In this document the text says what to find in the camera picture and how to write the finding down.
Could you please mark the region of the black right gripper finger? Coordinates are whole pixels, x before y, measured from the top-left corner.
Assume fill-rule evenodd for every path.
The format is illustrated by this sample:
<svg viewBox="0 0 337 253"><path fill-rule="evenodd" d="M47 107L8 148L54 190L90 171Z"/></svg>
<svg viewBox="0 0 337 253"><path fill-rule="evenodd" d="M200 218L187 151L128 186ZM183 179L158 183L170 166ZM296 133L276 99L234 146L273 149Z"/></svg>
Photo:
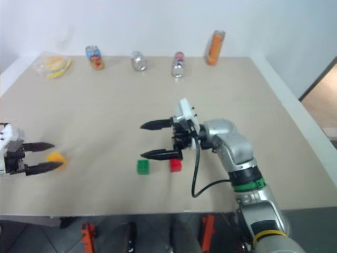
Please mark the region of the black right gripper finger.
<svg viewBox="0 0 337 253"><path fill-rule="evenodd" d="M166 149L157 149L151 150L146 153L142 153L141 157L150 159L150 160L183 160L181 150L166 150Z"/></svg>
<svg viewBox="0 0 337 253"><path fill-rule="evenodd" d="M160 130L170 128L173 125L173 118L148 121L140 126L145 130Z"/></svg>

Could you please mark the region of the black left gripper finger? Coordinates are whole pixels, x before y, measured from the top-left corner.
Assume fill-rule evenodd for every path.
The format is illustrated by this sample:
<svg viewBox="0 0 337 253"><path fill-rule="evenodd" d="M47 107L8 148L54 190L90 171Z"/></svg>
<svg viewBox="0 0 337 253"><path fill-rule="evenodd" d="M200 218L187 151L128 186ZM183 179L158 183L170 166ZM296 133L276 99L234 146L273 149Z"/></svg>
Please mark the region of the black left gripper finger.
<svg viewBox="0 0 337 253"><path fill-rule="evenodd" d="M55 170L58 167L61 167L62 165L63 165L62 162L53 162L53 161L39 163L38 165L27 167L27 169L25 170L25 174L27 176L32 176L36 174L46 173Z"/></svg>
<svg viewBox="0 0 337 253"><path fill-rule="evenodd" d="M23 143L24 152L42 152L54 147L55 145L47 142Z"/></svg>

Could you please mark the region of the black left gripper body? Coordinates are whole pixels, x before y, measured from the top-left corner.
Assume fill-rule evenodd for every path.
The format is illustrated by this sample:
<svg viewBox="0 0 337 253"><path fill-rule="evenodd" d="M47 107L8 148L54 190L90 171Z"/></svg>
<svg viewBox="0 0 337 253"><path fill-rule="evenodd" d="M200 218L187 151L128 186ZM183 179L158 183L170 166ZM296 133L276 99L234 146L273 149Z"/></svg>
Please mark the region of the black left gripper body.
<svg viewBox="0 0 337 253"><path fill-rule="evenodd" d="M27 173L28 165L24 163L25 152L28 151L28 143L10 142L6 146L4 162L5 173Z"/></svg>

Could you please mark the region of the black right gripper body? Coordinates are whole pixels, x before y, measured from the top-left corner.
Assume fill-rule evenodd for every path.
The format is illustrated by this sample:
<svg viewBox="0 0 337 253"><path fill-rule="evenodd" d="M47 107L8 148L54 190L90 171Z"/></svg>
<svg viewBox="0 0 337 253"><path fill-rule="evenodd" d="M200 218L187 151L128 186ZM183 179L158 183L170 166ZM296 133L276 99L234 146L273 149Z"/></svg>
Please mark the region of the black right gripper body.
<svg viewBox="0 0 337 253"><path fill-rule="evenodd" d="M192 141L196 137L196 129L192 120L183 123L171 121L173 128L173 150L183 150L192 146Z"/></svg>

